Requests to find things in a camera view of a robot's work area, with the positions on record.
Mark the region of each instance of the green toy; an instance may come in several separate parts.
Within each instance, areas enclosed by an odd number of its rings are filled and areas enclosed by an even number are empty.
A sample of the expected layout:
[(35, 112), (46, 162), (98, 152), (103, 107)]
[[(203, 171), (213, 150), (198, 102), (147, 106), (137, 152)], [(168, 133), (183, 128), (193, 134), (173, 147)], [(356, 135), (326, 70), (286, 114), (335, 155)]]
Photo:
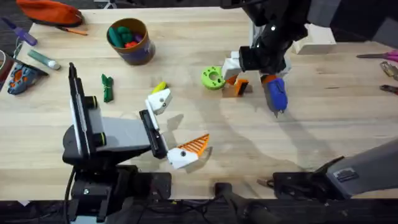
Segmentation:
[(221, 67), (211, 66), (202, 71), (201, 82), (209, 90), (219, 90), (225, 85), (225, 80), (221, 76)]
[(132, 33), (127, 27), (118, 27), (118, 34), (122, 38), (124, 44), (132, 42), (134, 39), (132, 37)]
[(120, 48), (124, 48), (124, 43), (122, 41), (122, 38), (115, 31), (115, 29), (113, 29), (113, 27), (109, 28), (108, 34), (109, 34), (109, 38), (111, 39), (111, 42), (113, 45), (120, 47)]
[(106, 78), (104, 74), (101, 76), (102, 84), (104, 85), (104, 102), (109, 103), (113, 100), (113, 79), (111, 77)]

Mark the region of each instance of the wooden tabletop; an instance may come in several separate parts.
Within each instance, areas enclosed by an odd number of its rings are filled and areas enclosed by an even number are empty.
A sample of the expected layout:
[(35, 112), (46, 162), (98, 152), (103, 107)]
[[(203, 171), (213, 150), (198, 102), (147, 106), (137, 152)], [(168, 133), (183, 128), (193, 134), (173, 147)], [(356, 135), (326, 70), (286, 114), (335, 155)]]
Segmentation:
[[(233, 183), (244, 197), (274, 198), (256, 183), (277, 171), (314, 170), (338, 156), (350, 156), (394, 139), (398, 133), (398, 96), (379, 90), (397, 85), (380, 60), (356, 54), (385, 52), (376, 44), (338, 44), (328, 55), (292, 55), (284, 78), (288, 109), (278, 118), (269, 111), (259, 76), (247, 72), (252, 93), (228, 97), (228, 89), (207, 90), (201, 71), (222, 65), (231, 50), (248, 43), (249, 18), (242, 10), (219, 8), (118, 9), (82, 11), (87, 37), (33, 25), (33, 47), (62, 65), (53, 71), (27, 56), (18, 58), (50, 77), (19, 96), (0, 93), (0, 199), (61, 199), (70, 165), (62, 161), (62, 137), (71, 125), (68, 63), (73, 62), (85, 93), (103, 97), (101, 74), (114, 78), (115, 100), (101, 102), (103, 116), (138, 118), (144, 100), (161, 81), (173, 100), (158, 116), (169, 147), (210, 134), (209, 148), (196, 164), (173, 170), (151, 152), (135, 157), (143, 171), (171, 172), (173, 198), (208, 198), (215, 182)], [(106, 31), (118, 19), (142, 20), (156, 45), (153, 60), (129, 66), (109, 46)], [(397, 191), (364, 197), (396, 197)]]

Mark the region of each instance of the brown cup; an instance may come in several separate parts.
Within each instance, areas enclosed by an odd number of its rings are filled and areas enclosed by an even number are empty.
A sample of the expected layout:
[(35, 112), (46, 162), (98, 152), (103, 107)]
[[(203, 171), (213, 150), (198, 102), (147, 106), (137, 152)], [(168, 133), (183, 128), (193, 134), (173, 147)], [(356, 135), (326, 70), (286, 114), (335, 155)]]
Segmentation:
[(115, 30), (118, 27), (127, 27), (133, 34), (142, 36), (142, 40), (135, 46), (129, 48), (120, 48), (112, 44), (108, 32), (106, 39), (112, 48), (130, 65), (144, 65), (148, 63), (155, 55), (155, 45), (150, 41), (148, 30), (143, 22), (138, 19), (126, 18), (114, 22), (111, 27)]
[(13, 59), (0, 50), (0, 91), (11, 71)]

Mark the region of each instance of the orange pencil case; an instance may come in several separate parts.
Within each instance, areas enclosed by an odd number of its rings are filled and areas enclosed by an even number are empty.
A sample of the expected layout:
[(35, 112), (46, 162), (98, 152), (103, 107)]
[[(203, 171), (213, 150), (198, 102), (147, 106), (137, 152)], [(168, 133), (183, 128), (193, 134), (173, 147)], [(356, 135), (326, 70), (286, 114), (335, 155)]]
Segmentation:
[(83, 23), (75, 7), (49, 0), (17, 0), (24, 14), (34, 23), (48, 26), (76, 27)]

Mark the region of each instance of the pencil cup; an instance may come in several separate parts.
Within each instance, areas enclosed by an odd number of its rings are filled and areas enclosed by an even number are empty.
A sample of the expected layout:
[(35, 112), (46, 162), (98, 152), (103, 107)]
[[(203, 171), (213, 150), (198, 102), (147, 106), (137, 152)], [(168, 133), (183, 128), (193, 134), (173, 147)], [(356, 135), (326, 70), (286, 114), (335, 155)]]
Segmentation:
[(109, 39), (109, 33), (106, 33), (106, 39), (112, 48), (130, 65), (144, 65), (148, 63), (155, 55), (155, 45), (150, 41), (148, 30), (143, 22), (138, 19), (126, 18), (114, 22), (111, 27), (127, 27), (133, 34), (142, 37), (135, 46), (128, 48), (116, 47)]

